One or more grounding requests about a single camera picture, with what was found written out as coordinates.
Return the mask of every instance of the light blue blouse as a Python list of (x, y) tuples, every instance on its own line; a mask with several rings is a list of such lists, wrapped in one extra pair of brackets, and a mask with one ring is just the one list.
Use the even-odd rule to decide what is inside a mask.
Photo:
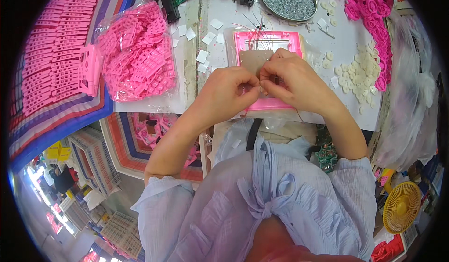
[(131, 208), (139, 213), (145, 260), (243, 261), (272, 214), (314, 254), (369, 260), (376, 213), (369, 160), (340, 159), (327, 175), (275, 147), (258, 137), (254, 151), (218, 163), (195, 197), (189, 181), (150, 178)]

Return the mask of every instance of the yellow fan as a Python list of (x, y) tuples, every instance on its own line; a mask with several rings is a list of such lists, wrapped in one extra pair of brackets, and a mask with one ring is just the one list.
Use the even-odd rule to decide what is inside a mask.
[(394, 189), (390, 181), (384, 185), (388, 198), (384, 206), (384, 226), (392, 234), (399, 234), (412, 225), (421, 206), (419, 187), (411, 182), (403, 182)]

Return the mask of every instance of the woman's left hand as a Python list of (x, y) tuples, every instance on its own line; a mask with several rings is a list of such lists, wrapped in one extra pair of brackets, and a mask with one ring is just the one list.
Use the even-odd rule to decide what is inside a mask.
[(259, 98), (259, 79), (246, 68), (217, 68), (184, 114), (192, 114), (204, 129), (233, 118)]

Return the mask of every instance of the woman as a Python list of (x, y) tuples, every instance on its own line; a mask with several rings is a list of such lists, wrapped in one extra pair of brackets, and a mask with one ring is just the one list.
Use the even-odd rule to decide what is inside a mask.
[[(269, 80), (282, 78), (283, 88)], [(241, 85), (252, 88), (241, 94)], [(341, 159), (326, 175), (304, 156), (257, 137), (218, 163), (193, 196), (179, 173), (197, 136), (264, 92), (320, 114)], [(155, 147), (145, 189), (132, 206), (147, 261), (367, 261), (373, 251), (374, 176), (362, 131), (333, 91), (295, 53), (278, 51), (260, 80), (219, 68)]]

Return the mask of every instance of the workbench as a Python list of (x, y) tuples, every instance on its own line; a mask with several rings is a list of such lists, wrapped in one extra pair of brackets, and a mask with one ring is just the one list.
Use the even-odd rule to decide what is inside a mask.
[[(254, 27), (254, 25), (244, 17), (244, 14), (254, 22), (255, 18), (253, 13), (260, 18), (261, 11), (263, 12), (265, 19), (266, 29), (297, 31), (303, 35), (304, 39), (309, 44), (321, 51), (323, 59), (326, 52), (332, 52), (334, 54), (334, 60), (331, 61), (332, 68), (324, 69), (321, 67), (316, 70), (317, 74), (324, 80), (324, 82), (326, 82), (331, 89), (334, 89), (330, 82), (330, 79), (335, 76), (334, 67), (341, 63), (349, 64), (354, 60), (354, 55), (358, 52), (356, 47), (357, 43), (367, 45), (369, 41), (373, 40), (373, 37), (363, 26), (362, 20), (355, 22), (347, 19), (344, 12), (344, 0), (335, 1), (337, 1), (337, 7), (335, 8), (334, 18), (337, 19), (338, 25), (336, 27), (331, 26), (327, 11), (318, 5), (318, 11), (311, 19), (314, 23), (310, 24), (310, 28), (315, 31), (308, 33), (305, 25), (291, 26), (295, 25), (295, 23), (289, 23), (272, 15), (271, 12), (258, 1), (252, 7), (247, 7), (240, 5), (238, 0), (236, 2), (233, 2), (233, 0), (188, 0), (186, 3), (182, 4), (185, 5), (185, 7), (182, 5), (178, 7), (181, 19), (176, 23), (171, 24), (171, 26), (174, 27), (185, 24), (187, 28), (191, 27), (197, 35), (190, 41), (184, 36), (179, 37), (178, 31), (175, 31), (172, 35), (173, 39), (179, 40), (177, 47), (174, 48), (179, 77), (177, 94), (172, 97), (160, 96), (146, 98), (142, 101), (115, 103), (115, 111), (183, 113), (192, 104), (212, 70), (228, 66), (225, 45), (216, 43), (216, 38), (209, 45), (201, 42), (201, 39), (208, 33), (208, 31), (218, 35), (218, 33), (223, 32), (225, 28), (236, 26), (232, 23), (238, 23), (250, 28)], [(224, 23), (220, 29), (215, 29), (209, 24), (214, 18)], [(329, 37), (318, 29), (316, 22), (320, 18), (326, 20), (329, 25), (329, 32), (335, 36), (335, 39)], [(209, 52), (207, 60), (210, 62), (210, 66), (205, 74), (197, 71), (196, 56), (200, 49)], [(377, 92), (373, 97), (375, 107), (371, 108), (366, 103), (358, 103), (356, 97), (351, 92), (344, 94), (340, 86), (334, 89), (334, 91), (349, 109), (351, 115), (361, 129), (371, 131), (377, 129), (377, 120), (382, 98), (381, 92)], [(364, 108), (363, 114), (359, 113), (360, 106), (363, 106)], [(294, 115), (289, 116), (289, 120), (324, 123), (322, 117), (314, 113), (300, 112), (299, 115), (300, 117), (298, 117), (298, 114), (295, 112)]]

